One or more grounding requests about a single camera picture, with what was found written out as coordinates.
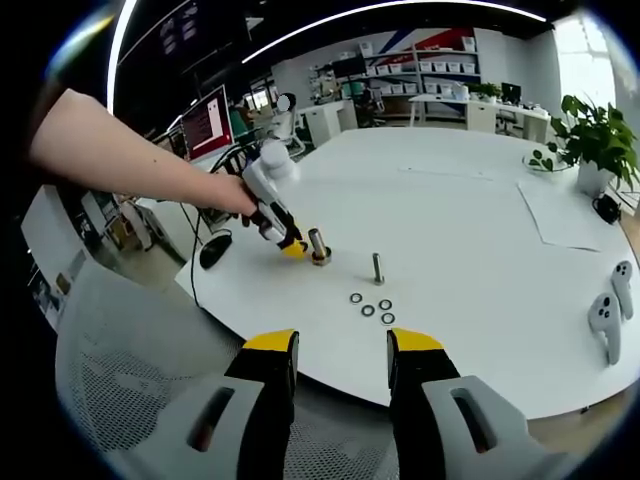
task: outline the washer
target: washer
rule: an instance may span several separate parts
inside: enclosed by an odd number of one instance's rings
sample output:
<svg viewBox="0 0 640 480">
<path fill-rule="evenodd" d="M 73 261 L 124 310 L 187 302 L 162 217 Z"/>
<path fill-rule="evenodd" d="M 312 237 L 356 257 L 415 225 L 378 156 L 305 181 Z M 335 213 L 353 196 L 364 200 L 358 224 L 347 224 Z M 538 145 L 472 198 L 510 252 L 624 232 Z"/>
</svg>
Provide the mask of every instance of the washer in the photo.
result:
<svg viewBox="0 0 640 480">
<path fill-rule="evenodd" d="M 380 307 L 380 310 L 384 310 L 386 312 L 387 310 L 391 310 L 393 303 L 388 298 L 385 298 L 384 300 L 380 300 L 378 306 Z"/>
<path fill-rule="evenodd" d="M 358 292 L 352 293 L 349 297 L 349 301 L 354 305 L 360 303 L 362 301 L 362 294 Z"/>
<path fill-rule="evenodd" d="M 391 325 L 396 321 L 396 316 L 391 312 L 383 313 L 380 317 L 380 321 L 383 325 Z"/>
<path fill-rule="evenodd" d="M 370 317 L 374 313 L 376 313 L 376 307 L 374 307 L 373 305 L 365 305 L 364 307 L 362 307 L 362 310 L 360 310 L 360 312 L 365 317 Z"/>
</svg>

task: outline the human arm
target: human arm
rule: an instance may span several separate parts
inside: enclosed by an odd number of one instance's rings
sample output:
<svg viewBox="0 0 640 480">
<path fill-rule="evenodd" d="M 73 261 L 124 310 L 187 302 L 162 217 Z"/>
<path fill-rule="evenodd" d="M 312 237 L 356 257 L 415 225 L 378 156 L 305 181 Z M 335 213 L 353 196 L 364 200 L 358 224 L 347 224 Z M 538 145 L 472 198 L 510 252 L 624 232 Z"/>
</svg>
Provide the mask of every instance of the human arm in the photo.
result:
<svg viewBox="0 0 640 480">
<path fill-rule="evenodd" d="M 36 131 L 29 159 L 85 187 L 251 216 L 239 177 L 201 171 L 148 142 L 86 95 L 66 90 Z"/>
</svg>

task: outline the human hand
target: human hand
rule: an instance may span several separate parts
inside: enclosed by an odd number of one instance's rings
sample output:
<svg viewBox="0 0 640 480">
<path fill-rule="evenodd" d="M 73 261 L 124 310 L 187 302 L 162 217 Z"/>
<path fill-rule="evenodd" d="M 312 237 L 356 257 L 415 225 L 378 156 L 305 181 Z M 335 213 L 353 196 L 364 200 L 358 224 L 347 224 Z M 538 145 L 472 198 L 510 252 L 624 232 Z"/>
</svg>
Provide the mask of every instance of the human hand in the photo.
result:
<svg viewBox="0 0 640 480">
<path fill-rule="evenodd" d="M 245 183 L 240 177 L 226 173 L 217 173 L 209 177 L 215 183 L 211 190 L 216 197 L 213 207 L 247 217 L 255 213 L 258 207 L 247 193 Z"/>
</svg>

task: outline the computer mouse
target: computer mouse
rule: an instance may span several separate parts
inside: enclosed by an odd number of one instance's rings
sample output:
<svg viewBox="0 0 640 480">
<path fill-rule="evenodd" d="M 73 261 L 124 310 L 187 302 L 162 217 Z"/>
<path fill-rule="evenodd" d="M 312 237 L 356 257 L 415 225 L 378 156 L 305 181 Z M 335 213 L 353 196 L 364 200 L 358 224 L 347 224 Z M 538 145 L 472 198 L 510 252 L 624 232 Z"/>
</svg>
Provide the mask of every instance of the computer mouse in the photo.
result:
<svg viewBox="0 0 640 480">
<path fill-rule="evenodd" d="M 200 266 L 205 270 L 213 267 L 231 245 L 231 235 L 219 235 L 209 240 L 200 250 Z"/>
</svg>

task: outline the round table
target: round table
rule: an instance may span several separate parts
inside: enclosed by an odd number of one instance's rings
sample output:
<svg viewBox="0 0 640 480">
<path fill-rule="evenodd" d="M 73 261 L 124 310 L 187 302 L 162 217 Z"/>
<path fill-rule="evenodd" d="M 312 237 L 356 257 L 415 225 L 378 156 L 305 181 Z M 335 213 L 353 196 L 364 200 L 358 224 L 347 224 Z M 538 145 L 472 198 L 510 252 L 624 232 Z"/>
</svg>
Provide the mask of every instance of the round table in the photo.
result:
<svg viewBox="0 0 640 480">
<path fill-rule="evenodd" d="M 534 148 L 452 129 L 344 132 L 304 158 L 301 180 L 280 190 L 301 230 L 321 230 L 332 262 L 287 258 L 233 222 L 219 263 L 204 271 L 196 260 L 198 300 L 245 339 L 295 328 L 301 373 L 377 404 L 390 400 L 383 299 L 393 302 L 395 327 L 435 337 L 461 375 L 477 375 L 529 419 L 602 401 L 638 376 L 640 319 L 623 323 L 622 355 L 609 367 L 586 314 L 612 291 L 614 265 L 636 260 L 620 226 L 600 220 L 586 197 L 599 251 L 541 241 L 518 182 L 570 195 L 575 172 L 533 175 L 521 159 Z M 373 252 L 383 286 L 373 283 Z M 176 281 L 191 295 L 189 271 Z M 358 306 L 354 292 L 364 297 Z M 376 306 L 373 316 L 361 314 L 364 304 Z"/>
</svg>

